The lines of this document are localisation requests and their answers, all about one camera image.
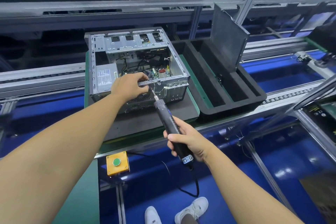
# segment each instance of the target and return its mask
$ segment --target sneaker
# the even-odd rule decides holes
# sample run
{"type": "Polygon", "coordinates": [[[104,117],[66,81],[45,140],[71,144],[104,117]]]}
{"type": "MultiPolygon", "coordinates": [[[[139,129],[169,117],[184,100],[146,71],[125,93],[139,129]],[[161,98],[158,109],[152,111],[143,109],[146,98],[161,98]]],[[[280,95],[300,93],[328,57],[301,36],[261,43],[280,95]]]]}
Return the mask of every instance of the sneaker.
{"type": "Polygon", "coordinates": [[[181,224],[183,217],[186,214],[191,214],[195,220],[202,216],[208,209],[209,202],[205,197],[195,199],[191,205],[184,208],[181,212],[175,215],[175,224],[181,224]]]}
{"type": "Polygon", "coordinates": [[[158,212],[153,206],[149,206],[145,211],[145,224],[162,224],[158,212]]]}

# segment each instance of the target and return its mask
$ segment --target screwdriver cord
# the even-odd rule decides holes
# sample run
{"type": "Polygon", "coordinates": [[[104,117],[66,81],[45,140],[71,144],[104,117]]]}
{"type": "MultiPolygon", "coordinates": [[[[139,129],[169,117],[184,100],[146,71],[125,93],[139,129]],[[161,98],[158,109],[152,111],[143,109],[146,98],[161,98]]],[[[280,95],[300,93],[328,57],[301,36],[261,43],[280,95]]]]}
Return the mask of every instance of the screwdriver cord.
{"type": "MultiPolygon", "coordinates": [[[[150,155],[145,155],[145,154],[136,153],[136,152],[127,152],[127,154],[129,154],[129,155],[139,155],[139,156],[144,156],[144,157],[148,157],[148,158],[155,159],[155,160],[157,160],[157,161],[161,161],[161,162],[165,165],[165,167],[166,167],[166,169],[167,169],[169,175],[171,176],[170,171],[169,171],[169,169],[168,169],[166,163],[163,162],[162,160],[160,160],[160,159],[158,159],[158,158],[155,158],[155,157],[152,157],[152,156],[150,156],[150,155]]],[[[192,172],[192,175],[193,175],[193,177],[194,177],[194,179],[195,179],[195,184],[196,184],[196,195],[191,194],[190,192],[187,192],[187,191],[184,190],[184,189],[181,189],[179,186],[176,186],[176,187],[177,187],[180,191],[182,191],[183,193],[188,194],[189,196],[192,196],[192,197],[198,197],[198,196],[200,195],[200,188],[199,188],[199,185],[198,185],[198,180],[197,180],[197,178],[196,178],[194,172],[192,172]]]]}

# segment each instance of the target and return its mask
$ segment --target label on screwdriver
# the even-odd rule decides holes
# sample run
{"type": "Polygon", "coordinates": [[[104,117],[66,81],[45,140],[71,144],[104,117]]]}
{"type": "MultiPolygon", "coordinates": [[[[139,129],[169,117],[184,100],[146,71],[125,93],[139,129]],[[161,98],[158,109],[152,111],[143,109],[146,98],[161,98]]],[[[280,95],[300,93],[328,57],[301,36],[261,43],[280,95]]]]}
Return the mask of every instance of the label on screwdriver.
{"type": "Polygon", "coordinates": [[[187,164],[188,162],[192,161],[194,158],[191,155],[184,157],[182,160],[183,164],[187,164]]]}

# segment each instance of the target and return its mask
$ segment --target power supply label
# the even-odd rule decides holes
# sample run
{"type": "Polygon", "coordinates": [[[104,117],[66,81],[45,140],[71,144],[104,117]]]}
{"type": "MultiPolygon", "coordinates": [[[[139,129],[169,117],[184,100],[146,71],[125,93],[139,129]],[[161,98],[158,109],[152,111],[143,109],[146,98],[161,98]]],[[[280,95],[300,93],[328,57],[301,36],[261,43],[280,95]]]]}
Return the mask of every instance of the power supply label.
{"type": "Polygon", "coordinates": [[[192,161],[194,158],[191,155],[188,155],[187,157],[184,157],[182,160],[183,164],[187,164],[188,162],[192,161]]]}
{"type": "Polygon", "coordinates": [[[99,70],[98,73],[98,86],[105,84],[112,84],[111,72],[109,69],[99,70]]]}

